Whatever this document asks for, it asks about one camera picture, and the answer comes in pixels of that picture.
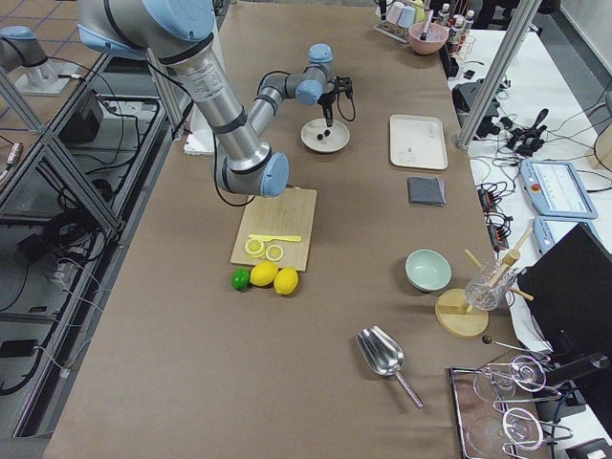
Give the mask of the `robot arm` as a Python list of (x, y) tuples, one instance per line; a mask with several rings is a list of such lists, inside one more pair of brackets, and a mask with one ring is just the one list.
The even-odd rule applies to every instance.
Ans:
[(265, 78), (250, 110), (233, 91), (213, 51), (214, 8), (209, 1), (81, 1), (78, 30), (87, 47), (102, 54), (144, 60), (153, 54), (173, 69), (217, 137), (213, 168), (222, 189), (275, 197), (289, 180), (287, 157), (261, 134), (279, 105), (295, 98), (318, 103), (332, 83), (333, 52), (313, 45), (300, 74)]
[(15, 82), (23, 95), (58, 97), (68, 84), (60, 78), (61, 65), (54, 65), (33, 31), (20, 25), (1, 29), (1, 68), (7, 73), (17, 68), (24, 75)]

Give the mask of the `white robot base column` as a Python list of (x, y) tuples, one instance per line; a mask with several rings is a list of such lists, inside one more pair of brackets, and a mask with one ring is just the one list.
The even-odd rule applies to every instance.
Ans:
[(206, 118), (197, 105), (194, 104), (190, 112), (184, 153), (191, 156), (210, 156), (213, 154), (213, 150), (212, 131)]

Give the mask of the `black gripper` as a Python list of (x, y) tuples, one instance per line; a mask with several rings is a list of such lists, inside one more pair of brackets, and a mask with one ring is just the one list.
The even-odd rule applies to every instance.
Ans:
[(323, 93), (318, 99), (318, 104), (324, 110), (324, 118), (325, 118), (327, 127), (333, 126), (334, 117), (333, 117), (332, 106), (335, 100), (336, 100), (336, 94), (333, 91)]

